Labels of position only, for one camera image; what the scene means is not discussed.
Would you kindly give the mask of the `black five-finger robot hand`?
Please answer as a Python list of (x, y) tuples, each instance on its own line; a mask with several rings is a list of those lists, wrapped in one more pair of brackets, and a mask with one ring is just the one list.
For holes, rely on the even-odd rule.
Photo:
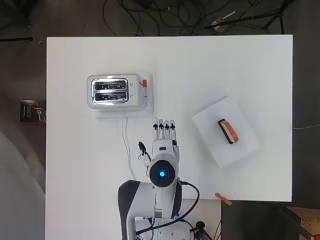
[(147, 168), (150, 168), (157, 161), (168, 161), (174, 169), (179, 165), (179, 147), (177, 143), (176, 125), (173, 120), (163, 120), (155, 118), (152, 124), (153, 142), (151, 152), (146, 146), (139, 142), (140, 155)]

